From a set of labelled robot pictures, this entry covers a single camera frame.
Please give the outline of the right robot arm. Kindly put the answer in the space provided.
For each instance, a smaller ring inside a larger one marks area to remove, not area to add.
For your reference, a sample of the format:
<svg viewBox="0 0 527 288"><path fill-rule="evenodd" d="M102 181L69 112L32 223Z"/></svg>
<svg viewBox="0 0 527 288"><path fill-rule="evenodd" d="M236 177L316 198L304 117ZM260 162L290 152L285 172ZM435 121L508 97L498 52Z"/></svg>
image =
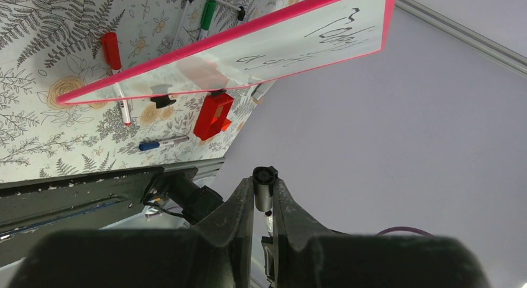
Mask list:
<svg viewBox="0 0 527 288"><path fill-rule="evenodd" d="M185 219L195 225L206 218L223 203L223 198L208 186L198 186L193 177L198 169L165 172L152 178L140 200L141 204L158 209L171 216ZM180 208L181 212L173 212L164 208L157 199L170 199Z"/></svg>

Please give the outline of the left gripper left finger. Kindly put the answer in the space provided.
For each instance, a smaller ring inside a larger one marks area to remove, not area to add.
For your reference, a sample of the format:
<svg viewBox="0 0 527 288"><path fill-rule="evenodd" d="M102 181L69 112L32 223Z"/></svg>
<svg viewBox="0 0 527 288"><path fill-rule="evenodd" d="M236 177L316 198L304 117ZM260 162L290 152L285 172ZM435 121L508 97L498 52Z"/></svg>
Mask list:
<svg viewBox="0 0 527 288"><path fill-rule="evenodd" d="M62 231L22 261L10 287L248 287L252 179L189 228Z"/></svg>

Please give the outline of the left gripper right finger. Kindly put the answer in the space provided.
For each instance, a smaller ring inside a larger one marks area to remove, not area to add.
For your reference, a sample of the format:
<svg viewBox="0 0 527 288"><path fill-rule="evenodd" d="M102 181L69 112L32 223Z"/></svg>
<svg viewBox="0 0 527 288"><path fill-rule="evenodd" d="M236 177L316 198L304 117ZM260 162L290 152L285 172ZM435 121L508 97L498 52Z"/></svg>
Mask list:
<svg viewBox="0 0 527 288"><path fill-rule="evenodd" d="M277 287L489 287L477 258L441 236L350 235L322 225L273 186Z"/></svg>

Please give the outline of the pink framed whiteboard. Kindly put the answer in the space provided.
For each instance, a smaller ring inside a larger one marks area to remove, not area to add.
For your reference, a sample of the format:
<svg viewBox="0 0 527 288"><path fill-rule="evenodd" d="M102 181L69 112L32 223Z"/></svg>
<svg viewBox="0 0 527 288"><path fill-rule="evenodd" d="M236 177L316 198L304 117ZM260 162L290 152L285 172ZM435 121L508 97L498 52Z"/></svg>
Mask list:
<svg viewBox="0 0 527 288"><path fill-rule="evenodd" d="M304 0L60 95L61 105L230 90L381 51L396 0Z"/></svg>

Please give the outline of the black cap marker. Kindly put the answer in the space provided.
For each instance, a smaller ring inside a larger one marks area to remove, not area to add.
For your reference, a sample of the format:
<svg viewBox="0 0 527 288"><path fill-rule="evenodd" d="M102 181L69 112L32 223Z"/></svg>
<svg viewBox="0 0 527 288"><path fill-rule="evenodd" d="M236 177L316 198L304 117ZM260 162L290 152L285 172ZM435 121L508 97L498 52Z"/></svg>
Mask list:
<svg viewBox="0 0 527 288"><path fill-rule="evenodd" d="M255 206L265 217L267 236L261 239L265 255L273 254L273 188L278 180L278 171L274 167L256 167L253 170Z"/></svg>

